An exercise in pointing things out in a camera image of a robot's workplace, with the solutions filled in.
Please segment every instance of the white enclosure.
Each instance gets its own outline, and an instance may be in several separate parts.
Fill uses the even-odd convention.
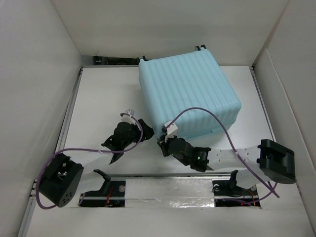
[[[229,133],[234,144],[239,148],[247,148],[260,143],[261,139],[273,139],[273,133],[270,130],[269,123],[266,119],[265,112],[261,106],[260,96],[258,95],[255,81],[251,76],[249,67],[238,66],[221,67],[221,70],[228,78],[234,91],[237,93],[242,103],[242,108],[238,115],[237,121],[229,129]],[[140,91],[138,80],[138,68],[136,67],[114,67],[114,68],[83,68],[76,102],[73,108],[73,113],[70,119],[69,130],[63,133],[65,139],[65,147],[93,147],[101,149],[100,141],[104,140],[112,134],[113,127],[118,122],[118,114],[121,108],[127,109],[133,107],[135,116],[143,118],[150,122],[144,107],[144,101],[141,96],[138,96]],[[100,109],[107,104],[106,110]],[[216,149],[229,149],[227,137],[223,134],[216,134],[211,137],[197,139],[192,142],[192,145],[199,147],[212,147]],[[156,144],[155,139],[150,139],[139,145],[135,150],[124,154],[117,162],[108,165],[111,160],[111,155],[101,155],[99,153],[87,152],[65,152],[72,157],[75,162],[84,165],[84,175],[79,184],[78,190],[72,201],[64,208],[55,208],[53,210],[42,210],[38,206],[35,207],[33,217],[28,231],[28,237],[35,235],[46,235],[47,237],[86,235],[91,232],[94,235],[102,235],[104,232],[112,233],[115,236],[124,236],[128,233],[147,236],[152,230],[152,225],[144,227],[143,223],[147,222],[147,216],[155,220],[160,220],[164,215],[168,219],[162,222],[155,221],[155,228],[164,229],[166,223],[170,225],[168,229],[161,232],[152,233],[151,236],[183,236],[190,233],[191,236],[210,236],[218,235],[222,228],[215,228],[215,223],[225,223],[226,225],[240,225],[243,223],[252,222],[256,218],[260,218],[260,226],[255,225],[255,232],[259,236],[273,235],[285,237],[297,237],[312,235],[312,228],[307,221],[307,215],[300,200],[299,192],[296,185],[278,185],[276,191],[282,197],[270,197],[261,202],[261,209],[250,208],[245,211],[243,208],[235,208],[234,215],[231,214],[229,208],[212,208],[214,206],[214,195],[211,192],[210,180],[198,178],[193,179],[192,183],[186,186],[177,185],[178,189],[169,185],[172,183],[170,179],[151,179],[132,178],[126,179],[125,198],[132,201],[125,202],[125,208],[116,208],[118,212],[114,213],[115,218],[104,223],[96,222],[93,228],[89,227],[96,219],[106,220],[109,213],[109,208],[83,208],[78,211],[78,200],[80,194],[90,190],[98,190],[103,183],[100,175],[91,174],[93,169],[101,169],[108,174],[172,174],[172,173],[197,173],[191,170],[188,166],[183,166],[173,157],[162,157],[161,150]],[[168,210],[175,202],[179,203],[178,195],[181,193],[181,200],[184,198],[185,204],[188,203],[185,197],[196,197],[196,193],[192,190],[198,190],[198,193],[203,193],[202,198],[194,201],[194,205],[201,205],[201,208],[188,208],[183,211]],[[263,185],[258,185],[258,193],[263,197],[267,190]],[[145,203],[133,201],[135,198],[146,197]],[[156,203],[150,203],[148,198],[158,199]],[[203,201],[207,199],[207,206],[203,205]],[[51,202],[44,196],[41,200],[46,206]],[[174,227],[173,215],[186,215],[184,220],[177,222]],[[130,216],[133,215],[133,227],[131,226]],[[67,217],[71,217],[71,225],[75,227],[58,228],[56,226],[60,221],[67,223]],[[197,218],[197,222],[201,222],[201,228],[187,229],[186,218]],[[117,229],[114,222],[119,219],[119,225],[125,228]],[[236,236],[253,236],[251,228],[234,228]]]
[[[18,234],[33,180],[55,149],[82,66],[81,55],[159,58],[190,52],[201,44],[222,66],[257,62],[254,71],[276,141],[296,153],[299,192],[295,185],[280,186],[278,191],[285,197],[266,199],[266,210],[45,212],[37,207],[28,236],[44,236],[48,230],[52,236],[84,236],[91,233],[89,228],[102,225],[114,227],[104,233],[112,236],[177,235],[179,228],[183,234],[199,230],[205,236],[227,236],[234,230],[249,236],[312,235],[311,226],[316,230],[315,26],[315,0],[0,0],[0,236]],[[247,86],[245,80],[246,76],[238,86]],[[261,186],[259,190],[261,196],[266,192]],[[125,220],[126,230],[116,222],[123,215],[133,218]],[[225,219],[226,215],[236,218]],[[105,218],[113,221],[104,224]],[[222,225],[224,220],[229,228]],[[140,232],[137,224],[147,228]]]
[[[287,0],[52,0],[82,55],[160,58],[205,44],[251,66]]]

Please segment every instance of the screw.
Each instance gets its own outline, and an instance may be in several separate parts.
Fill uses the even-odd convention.
[[[218,192],[218,191],[219,191],[219,184],[214,184],[213,190],[214,190],[215,192]]]
[[[118,190],[119,190],[121,193],[125,192],[125,186],[124,186],[124,185],[120,185],[119,188],[118,188]]]

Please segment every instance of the black clamp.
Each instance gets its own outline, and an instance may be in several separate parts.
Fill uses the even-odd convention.
[[[149,59],[147,59],[144,55],[143,55],[142,58],[143,58],[144,61],[149,61]]]
[[[172,155],[183,165],[190,165],[190,168],[196,171],[205,172],[206,170],[211,170],[207,165],[209,162],[207,156],[211,150],[210,148],[193,147],[183,138],[178,138],[177,136],[169,138],[165,142],[164,137],[165,135],[157,142],[164,157]]]
[[[202,48],[206,49],[205,44],[202,44],[201,46],[196,46],[195,51],[201,51]]]
[[[154,130],[149,127],[142,119],[139,119],[143,129],[143,137],[141,142],[151,139],[154,135]],[[137,125],[129,124],[127,122],[120,122],[114,130],[112,136],[110,136],[101,146],[107,147],[111,151],[123,151],[133,142],[138,142],[140,139],[141,131]],[[113,154],[110,164],[121,158],[124,153]]]
[[[95,172],[95,173],[101,175],[102,178],[104,179],[104,182],[103,182],[103,184],[102,184],[100,190],[89,191],[89,192],[84,193],[84,195],[85,195],[86,197],[90,197],[90,196],[93,196],[93,197],[94,197],[94,196],[97,196],[97,197],[98,197],[98,196],[105,196],[105,195],[108,193],[109,189],[110,189],[111,177],[110,177],[108,174],[104,173],[104,172],[103,172],[102,170],[100,170],[100,169],[95,169],[95,170],[93,170],[93,172]]]
[[[271,180],[282,184],[294,184],[294,152],[269,139],[261,140],[260,158],[257,159],[260,169]]]
[[[230,196],[239,197],[244,195],[247,189],[243,189],[237,186],[237,173],[238,170],[231,172],[229,180],[215,180],[213,181],[213,193],[216,196]]]
[[[73,199],[82,172],[81,164],[60,153],[48,165],[41,180],[38,180],[39,192],[57,207],[63,207]]]

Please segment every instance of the black bracket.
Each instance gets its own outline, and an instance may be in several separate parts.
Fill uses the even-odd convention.
[[[100,174],[104,182],[100,190],[84,193],[81,207],[123,207],[125,205],[125,181],[112,181],[111,177],[99,169],[94,172]]]
[[[195,51],[201,51],[202,48],[206,49],[205,44],[202,44],[201,46],[196,46]]]
[[[42,179],[38,182],[39,192],[57,207],[67,205],[73,199],[83,166],[73,162],[63,153],[58,154],[48,165]]]
[[[268,139],[261,140],[258,148],[261,151],[257,163],[265,175],[277,183],[294,184],[296,182],[292,150]]]
[[[142,58],[143,58],[144,61],[149,61],[144,55],[143,55]]]
[[[139,119],[143,129],[143,137],[141,142],[149,140],[154,135],[154,130],[149,127],[142,119]],[[111,151],[123,151],[133,142],[138,142],[140,139],[141,131],[137,125],[129,124],[127,122],[120,122],[114,130],[112,136],[110,136],[101,146],[107,147]],[[124,153],[113,154],[110,164],[121,158]]]
[[[237,170],[231,173],[229,180],[213,180],[213,193],[215,196],[215,206],[248,206],[235,200],[242,200],[245,202],[251,202],[258,200],[254,196],[258,196],[257,189],[243,189],[236,185]]]

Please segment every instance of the white connector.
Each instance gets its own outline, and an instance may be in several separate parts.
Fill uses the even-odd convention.
[[[134,111],[133,111],[133,110],[126,110],[125,113],[128,114],[128,115],[123,115],[123,116],[120,118],[120,120],[121,120],[122,122],[127,122],[127,123],[129,123],[129,124],[135,125],[135,124],[136,124],[136,121],[131,118],[131,116],[134,116]]]
[[[172,121],[166,122],[164,126],[167,127],[171,122]],[[174,136],[176,136],[177,132],[178,132],[178,127],[175,123],[173,123],[169,128],[167,128],[167,135],[164,138],[164,142],[167,142],[169,138],[173,138]]]

